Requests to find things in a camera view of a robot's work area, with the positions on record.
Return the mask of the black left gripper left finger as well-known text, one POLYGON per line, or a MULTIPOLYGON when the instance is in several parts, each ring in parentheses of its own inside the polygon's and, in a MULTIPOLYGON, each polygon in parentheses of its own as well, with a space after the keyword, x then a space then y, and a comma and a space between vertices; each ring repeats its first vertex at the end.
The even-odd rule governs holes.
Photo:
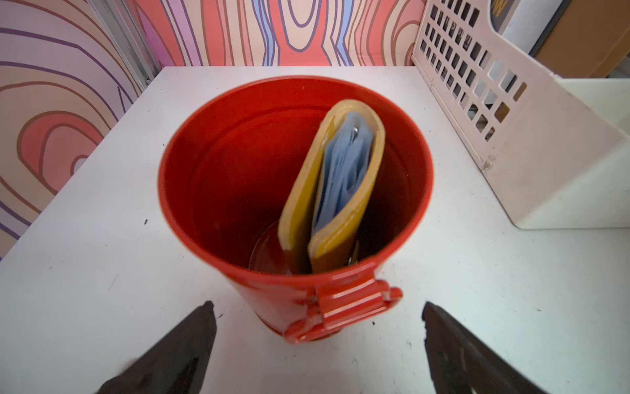
POLYGON ((217 335, 210 300, 186 316, 165 337, 118 376, 105 382, 100 393, 199 393, 217 335))

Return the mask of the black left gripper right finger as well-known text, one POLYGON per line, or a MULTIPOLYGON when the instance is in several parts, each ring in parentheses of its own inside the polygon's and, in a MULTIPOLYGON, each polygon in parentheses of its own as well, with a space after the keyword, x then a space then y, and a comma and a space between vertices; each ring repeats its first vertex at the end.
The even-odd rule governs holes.
POLYGON ((422 319, 431 380, 437 393, 545 392, 438 305, 426 303, 422 319))

